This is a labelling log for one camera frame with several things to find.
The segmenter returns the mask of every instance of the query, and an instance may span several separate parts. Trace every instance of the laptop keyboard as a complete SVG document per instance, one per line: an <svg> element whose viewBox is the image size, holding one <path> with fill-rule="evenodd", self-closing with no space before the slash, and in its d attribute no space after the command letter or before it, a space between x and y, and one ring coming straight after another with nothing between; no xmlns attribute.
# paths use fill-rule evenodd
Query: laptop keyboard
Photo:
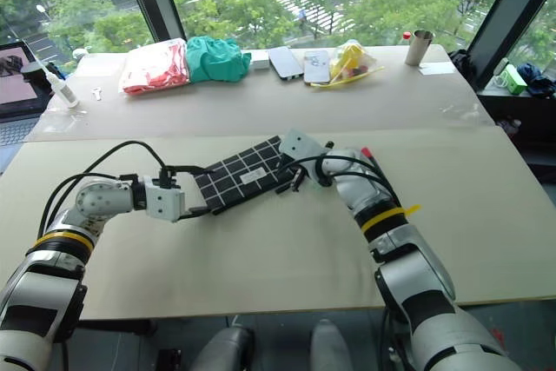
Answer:
<svg viewBox="0 0 556 371"><path fill-rule="evenodd" d="M7 126L0 125L0 146L11 145L12 143L20 143L25 136L31 132L36 124L36 120L19 123L10 123Z"/></svg>

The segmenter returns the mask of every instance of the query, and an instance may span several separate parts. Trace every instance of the plastic bag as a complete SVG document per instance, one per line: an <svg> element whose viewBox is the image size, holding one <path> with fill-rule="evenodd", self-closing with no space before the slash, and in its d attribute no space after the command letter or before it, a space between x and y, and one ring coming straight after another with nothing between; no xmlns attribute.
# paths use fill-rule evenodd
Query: plastic bag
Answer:
<svg viewBox="0 0 556 371"><path fill-rule="evenodd" d="M384 69L384 67L378 67L376 64L376 59L372 58L360 43L350 39L334 51L330 60L330 83L312 83L311 85L315 87L334 87L339 84L351 83L375 71Z"/></svg>
<svg viewBox="0 0 556 371"><path fill-rule="evenodd" d="M119 91L136 96L189 83L186 49L185 41L176 38L130 51Z"/></svg>

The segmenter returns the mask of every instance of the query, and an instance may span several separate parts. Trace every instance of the black bag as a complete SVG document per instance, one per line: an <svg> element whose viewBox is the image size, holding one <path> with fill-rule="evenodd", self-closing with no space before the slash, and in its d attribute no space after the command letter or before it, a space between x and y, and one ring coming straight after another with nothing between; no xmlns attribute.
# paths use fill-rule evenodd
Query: black bag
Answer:
<svg viewBox="0 0 556 371"><path fill-rule="evenodd" d="M452 51L448 54L452 60L453 65L461 73L461 75L467 80L467 82L476 89L476 77L477 69L471 62L471 57L467 50L457 50Z"/></svg>
<svg viewBox="0 0 556 371"><path fill-rule="evenodd" d="M547 99L556 92L556 83L550 78L544 77L539 68L531 63L518 66L518 73L527 83L527 91L532 97Z"/></svg>

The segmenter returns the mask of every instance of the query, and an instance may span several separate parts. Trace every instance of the robotic arm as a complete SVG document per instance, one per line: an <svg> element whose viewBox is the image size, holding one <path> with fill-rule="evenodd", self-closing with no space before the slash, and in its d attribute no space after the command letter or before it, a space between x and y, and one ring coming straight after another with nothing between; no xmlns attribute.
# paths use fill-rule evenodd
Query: robotic arm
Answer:
<svg viewBox="0 0 556 371"><path fill-rule="evenodd" d="M386 177L373 157L359 150L331 150L292 130L280 151L299 162L307 175L335 186L350 209L369 251L379 264L374 277L387 307L410 330L407 358L418 371L518 371L498 342L454 302L450 275L408 223Z"/></svg>
<svg viewBox="0 0 556 371"><path fill-rule="evenodd" d="M76 203L64 210L27 251L0 292L0 371L48 367L52 343L67 340L83 310L85 265L112 217L145 210L148 216L177 222L209 212L185 209L177 172L201 174L198 167L166 166L158 179L137 175L88 182Z"/></svg>
<svg viewBox="0 0 556 371"><path fill-rule="evenodd" d="M405 351L413 367L519 371L488 331L455 304L449 274L407 222L372 156L332 147L290 131L280 150L295 160L290 166L301 165L320 185L335 183L379 264L374 276L387 307L409 325ZM46 228L0 292L0 371L44 370L52 343L72 335L87 291L82 285L85 265L109 219L145 210L177 222L209 211L184 208L184 194L173 178L177 172L205 171L164 166L158 179L126 175L89 182L77 192L74 207Z"/></svg>

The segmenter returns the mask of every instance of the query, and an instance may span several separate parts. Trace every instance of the white bottle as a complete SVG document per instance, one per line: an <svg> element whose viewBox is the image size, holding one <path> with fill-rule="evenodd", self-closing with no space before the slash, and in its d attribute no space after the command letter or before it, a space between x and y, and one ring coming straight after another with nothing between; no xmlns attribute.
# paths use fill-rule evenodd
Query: white bottle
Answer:
<svg viewBox="0 0 556 371"><path fill-rule="evenodd" d="M70 89L68 84L64 80L60 80L55 74L51 73L46 68L43 67L43 70L54 93L62 99L66 106L69 108L75 108L79 103L79 99Z"/></svg>
<svg viewBox="0 0 556 371"><path fill-rule="evenodd" d="M411 32L406 31L401 35L401 40L398 42L398 45L406 45L409 46L411 43Z"/></svg>

